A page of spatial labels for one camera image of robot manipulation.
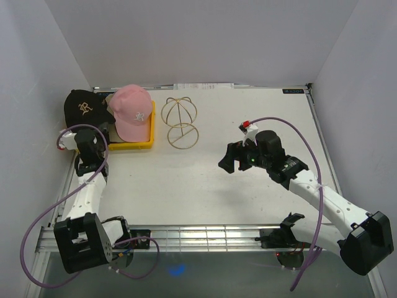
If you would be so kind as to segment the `black cap gold logo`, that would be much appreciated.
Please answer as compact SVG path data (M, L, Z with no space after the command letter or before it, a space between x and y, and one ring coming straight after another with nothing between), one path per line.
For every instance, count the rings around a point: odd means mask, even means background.
M100 126L114 124L114 116L107 110L101 97L82 89L72 90L64 102L64 115L67 127L78 124Z

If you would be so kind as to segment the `pink baseball cap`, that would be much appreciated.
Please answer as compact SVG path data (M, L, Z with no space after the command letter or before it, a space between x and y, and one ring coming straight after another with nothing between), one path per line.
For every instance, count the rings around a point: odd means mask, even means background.
M141 86L130 84L116 91L110 100L115 127L125 142L148 142L153 111L151 96Z

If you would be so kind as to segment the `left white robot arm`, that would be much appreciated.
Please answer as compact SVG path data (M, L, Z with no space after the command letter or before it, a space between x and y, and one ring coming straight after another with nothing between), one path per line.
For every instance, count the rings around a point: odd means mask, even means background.
M125 248L132 240L122 216L100 220L99 207L107 185L109 166L109 125L107 122L74 125L59 137L58 148L77 150L74 170L78 191L64 218L53 229L56 244L67 273L109 264L116 259L114 246Z

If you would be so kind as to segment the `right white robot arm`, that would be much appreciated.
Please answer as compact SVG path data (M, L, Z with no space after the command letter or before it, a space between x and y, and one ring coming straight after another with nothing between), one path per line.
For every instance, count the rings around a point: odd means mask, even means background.
M218 166L231 174L236 162L240 171L266 170L271 180L327 218L332 225L320 229L318 244L339 255L353 272L366 275L394 251L389 218L380 211L371 214L320 185L304 162L285 153L274 131L249 129L244 140L229 143Z

